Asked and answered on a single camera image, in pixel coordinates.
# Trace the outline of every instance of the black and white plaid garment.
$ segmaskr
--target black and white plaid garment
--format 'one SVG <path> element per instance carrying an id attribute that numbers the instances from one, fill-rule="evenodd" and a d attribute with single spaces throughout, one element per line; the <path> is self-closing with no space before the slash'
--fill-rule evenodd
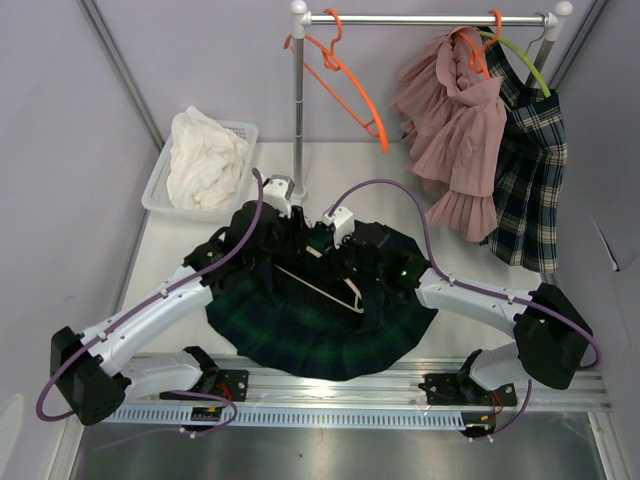
<path id="1" fill-rule="evenodd" d="M 557 268 L 556 217 L 567 161 L 558 95 L 525 87 L 502 46 L 486 54 L 491 76 L 502 76 L 500 96 L 511 111 L 498 154 L 493 200 L 498 228 L 488 237 L 491 251 L 509 265 L 541 273 Z"/>

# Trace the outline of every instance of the clothes rack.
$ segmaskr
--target clothes rack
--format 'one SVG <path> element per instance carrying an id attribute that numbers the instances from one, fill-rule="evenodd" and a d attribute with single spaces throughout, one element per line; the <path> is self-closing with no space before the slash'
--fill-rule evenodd
<path id="1" fill-rule="evenodd" d="M 552 12 L 522 17 L 502 17 L 503 26 L 536 27 L 545 29 L 544 40 L 538 51 L 534 65 L 542 68 L 549 56 L 551 47 L 558 39 L 560 31 L 573 6 L 568 1 L 558 3 Z M 295 121 L 293 141 L 293 179 L 295 189 L 293 197 L 302 200 L 307 195 L 303 179 L 303 73 L 304 73 L 304 38 L 305 29 L 313 25 L 335 25 L 336 20 L 331 15 L 314 15 L 307 8 L 303 0 L 291 3 L 292 36 L 294 40 L 294 75 L 295 75 Z M 343 25 L 465 25 L 474 27 L 491 27 L 496 25 L 493 15 L 339 15 Z M 527 79 L 527 85 L 533 85 L 533 77 Z"/>

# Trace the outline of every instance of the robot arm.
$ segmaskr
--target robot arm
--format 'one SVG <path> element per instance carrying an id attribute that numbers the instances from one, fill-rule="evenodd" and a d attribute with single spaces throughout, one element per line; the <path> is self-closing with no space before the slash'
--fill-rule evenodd
<path id="1" fill-rule="evenodd" d="M 83 345 L 96 337 L 102 339 L 56 382 L 83 424 L 100 422 L 125 400 L 170 390 L 207 391 L 215 382 L 217 367 L 199 347 L 189 347 L 173 355 L 133 357 L 189 311 L 205 307 L 224 294 L 225 289 L 242 281 L 262 260 L 293 258 L 295 261 L 297 255 L 306 252 L 311 229 L 305 224 L 301 207 L 292 207 L 289 202 L 292 189 L 293 182 L 285 177 L 272 177 L 265 183 L 265 203 L 257 227 L 240 253 L 225 266 L 167 291 L 169 285 L 202 271 L 237 245 L 253 218 L 256 202 L 245 204 L 234 214 L 228 228 L 198 246 L 171 277 L 137 304 L 80 334 L 65 327 L 53 336 L 52 375 Z M 332 263 L 338 265 L 340 271 L 357 267 L 358 271 L 374 278 L 379 276 L 389 294 L 418 302 L 428 309 L 465 315 L 515 339 L 496 350 L 476 351 L 467 359 L 462 381 L 469 383 L 472 390 L 493 391 L 529 377 L 553 388 L 567 388 L 579 368 L 588 346 L 586 340 L 557 322 L 545 323 L 540 314 L 525 305 L 494 299 L 443 280 L 424 258 L 390 245 L 389 227 L 356 222 L 348 209 L 340 207 L 334 215 L 325 214 L 314 229 L 326 238 L 323 255 L 333 255 Z M 317 241 L 314 248 L 320 248 Z M 555 287 L 543 284 L 538 291 L 527 292 L 476 284 L 508 296 L 536 300 L 588 329 Z M 158 301 L 142 308 L 110 335 L 104 334 L 109 325 L 158 293 L 161 293 Z"/>

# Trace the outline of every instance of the green hanger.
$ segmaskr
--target green hanger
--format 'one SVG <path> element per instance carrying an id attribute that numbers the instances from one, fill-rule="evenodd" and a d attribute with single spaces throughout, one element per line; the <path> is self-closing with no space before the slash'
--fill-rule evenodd
<path id="1" fill-rule="evenodd" d="M 495 37 L 495 34 L 490 32 L 483 32 L 482 30 L 479 30 L 478 33 L 483 37 L 488 37 L 488 38 Z M 547 82 L 544 81 L 542 74 L 538 71 L 538 69 L 535 67 L 533 62 L 529 59 L 529 57 L 527 57 L 527 54 L 524 53 L 522 50 L 520 50 L 515 43 L 512 43 L 506 38 L 500 37 L 498 41 L 502 43 L 505 47 L 507 47 L 509 50 L 511 50 L 513 53 L 515 53 L 518 57 L 520 57 L 520 59 L 529 68 L 529 70 L 531 70 L 531 73 L 533 74 L 533 77 L 538 82 L 538 85 L 540 85 L 540 89 L 542 90 L 542 94 L 544 95 L 544 98 L 549 98 L 551 96 L 551 91 L 547 86 Z"/>

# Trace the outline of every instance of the metal floor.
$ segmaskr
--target metal floor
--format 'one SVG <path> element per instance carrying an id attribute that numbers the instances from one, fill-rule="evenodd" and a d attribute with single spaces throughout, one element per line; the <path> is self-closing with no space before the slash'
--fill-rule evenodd
<path id="1" fill-rule="evenodd" d="M 586 414 L 529 413 L 495 443 L 458 432 L 235 427 L 190 440 L 157 426 L 85 430 L 74 480 L 604 479 Z"/>

